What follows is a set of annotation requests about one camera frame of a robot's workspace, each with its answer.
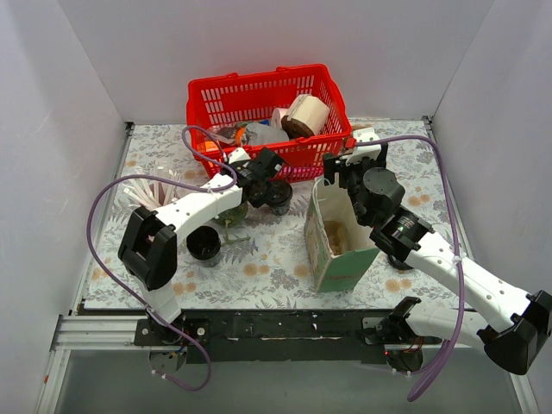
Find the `brown cardboard cup carrier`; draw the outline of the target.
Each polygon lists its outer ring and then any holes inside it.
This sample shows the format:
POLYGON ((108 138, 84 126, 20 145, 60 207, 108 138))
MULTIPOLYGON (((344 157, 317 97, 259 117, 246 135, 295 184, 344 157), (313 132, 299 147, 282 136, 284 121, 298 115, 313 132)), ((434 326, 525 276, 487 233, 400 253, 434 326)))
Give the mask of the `brown cardboard cup carrier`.
POLYGON ((333 255, 341 255, 349 251, 350 243, 348 230, 343 222, 328 220, 324 221, 324 230, 328 238, 329 247, 333 255))

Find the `black paper coffee cup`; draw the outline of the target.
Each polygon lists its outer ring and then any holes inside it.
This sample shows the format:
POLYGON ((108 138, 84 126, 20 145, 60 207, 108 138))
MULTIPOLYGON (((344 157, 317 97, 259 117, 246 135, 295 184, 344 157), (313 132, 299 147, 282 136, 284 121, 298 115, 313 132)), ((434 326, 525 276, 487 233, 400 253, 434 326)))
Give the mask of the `black paper coffee cup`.
POLYGON ((283 216, 290 209, 293 194, 292 186, 284 180, 274 180, 270 184, 266 205, 274 215, 283 216))

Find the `green illustrated paper bag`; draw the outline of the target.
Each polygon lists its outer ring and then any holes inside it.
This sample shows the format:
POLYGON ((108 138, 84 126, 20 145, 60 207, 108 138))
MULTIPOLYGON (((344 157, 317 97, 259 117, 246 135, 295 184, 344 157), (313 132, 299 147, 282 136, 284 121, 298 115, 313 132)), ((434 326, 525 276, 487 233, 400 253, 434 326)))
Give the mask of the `green illustrated paper bag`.
POLYGON ((315 179, 305 215, 304 240, 317 293, 351 290, 379 249, 360 226, 348 192, 324 177, 315 179))

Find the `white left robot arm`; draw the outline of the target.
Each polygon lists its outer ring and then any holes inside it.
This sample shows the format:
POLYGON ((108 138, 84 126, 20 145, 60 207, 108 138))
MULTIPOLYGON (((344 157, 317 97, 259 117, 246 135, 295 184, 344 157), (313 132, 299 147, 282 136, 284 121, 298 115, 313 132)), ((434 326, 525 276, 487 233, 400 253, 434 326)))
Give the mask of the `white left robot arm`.
POLYGON ((266 147, 255 158, 238 148, 220 172, 198 190, 155 210, 139 207, 132 212, 118 257, 138 280, 147 313, 156 321, 154 334, 162 343, 173 345, 184 333, 172 285, 179 245, 226 210, 245 202, 255 208, 271 203, 275 197, 271 179, 284 164, 266 147))

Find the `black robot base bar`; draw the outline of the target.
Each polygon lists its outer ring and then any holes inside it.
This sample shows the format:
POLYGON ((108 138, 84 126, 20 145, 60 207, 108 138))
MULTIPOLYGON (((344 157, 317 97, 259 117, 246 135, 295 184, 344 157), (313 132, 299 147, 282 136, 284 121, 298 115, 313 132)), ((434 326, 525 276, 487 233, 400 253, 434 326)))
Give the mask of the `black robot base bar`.
POLYGON ((173 324, 213 362, 360 361, 383 363, 384 346, 366 329, 384 310, 185 310, 173 324))

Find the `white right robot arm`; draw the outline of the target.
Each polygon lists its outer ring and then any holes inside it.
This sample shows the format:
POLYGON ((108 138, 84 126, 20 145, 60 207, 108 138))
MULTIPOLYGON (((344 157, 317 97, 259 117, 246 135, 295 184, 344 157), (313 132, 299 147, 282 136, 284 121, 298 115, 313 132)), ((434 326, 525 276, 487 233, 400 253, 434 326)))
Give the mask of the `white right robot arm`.
POLYGON ((523 375, 551 336, 551 296, 510 285, 469 258, 461 258, 432 226, 402 205, 404 187, 386 167, 387 146, 361 146, 323 157, 324 183, 346 190, 357 223, 383 253, 421 271, 457 294, 468 310, 402 299, 369 329, 373 342, 399 344, 417 337, 457 340, 481 349, 504 370, 523 375))

